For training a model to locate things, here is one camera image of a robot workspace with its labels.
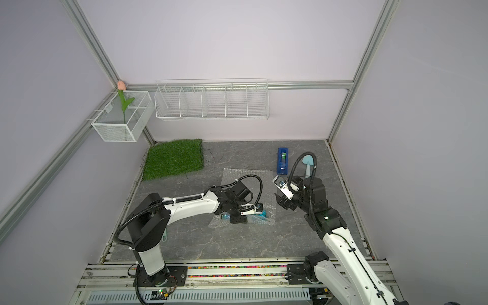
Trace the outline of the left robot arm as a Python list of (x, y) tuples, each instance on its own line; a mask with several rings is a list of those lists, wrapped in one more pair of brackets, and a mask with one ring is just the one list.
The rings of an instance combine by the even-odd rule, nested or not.
[(223, 213), (229, 215), (231, 224), (245, 224), (247, 216), (263, 213), (263, 204), (259, 202), (262, 193), (262, 179), (249, 174), (191, 196), (148, 195), (117, 227), (113, 237), (115, 243), (128, 247), (136, 257), (134, 286), (178, 285), (179, 279), (167, 266), (161, 250), (168, 225), (193, 216)]

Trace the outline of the bubble wrap sheet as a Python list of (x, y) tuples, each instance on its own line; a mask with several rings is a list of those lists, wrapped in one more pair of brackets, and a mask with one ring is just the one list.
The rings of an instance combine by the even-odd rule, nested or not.
[(208, 227), (275, 225), (274, 178), (270, 170), (224, 169), (221, 184), (225, 186), (224, 192), (236, 199), (236, 207), (214, 216)]

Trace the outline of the blue glass bottle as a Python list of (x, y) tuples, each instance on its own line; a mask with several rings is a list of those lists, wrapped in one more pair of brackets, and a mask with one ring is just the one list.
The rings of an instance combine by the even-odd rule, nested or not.
[[(267, 213), (266, 213), (266, 210), (264, 209), (263, 213), (260, 214), (260, 215), (247, 215), (247, 218), (248, 217), (257, 217), (258, 219), (267, 219)], [(221, 219), (224, 219), (224, 220), (229, 220), (230, 221), (230, 214), (229, 213), (224, 213), (224, 214), (221, 214), (220, 216)]]

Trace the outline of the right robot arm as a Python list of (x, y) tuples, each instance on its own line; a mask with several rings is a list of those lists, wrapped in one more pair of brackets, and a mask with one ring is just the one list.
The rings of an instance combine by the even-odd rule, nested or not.
[(333, 253), (345, 272), (340, 273), (324, 252), (308, 255), (304, 261), (305, 277), (312, 283), (323, 284), (339, 304), (401, 304), (377, 276), (361, 251), (340, 213), (329, 206), (323, 182), (316, 178), (318, 161), (312, 152), (298, 157), (310, 157), (313, 169), (310, 176), (295, 175), (297, 163), (288, 178), (276, 177), (275, 195), (279, 206), (286, 210), (300, 208), (310, 228)]

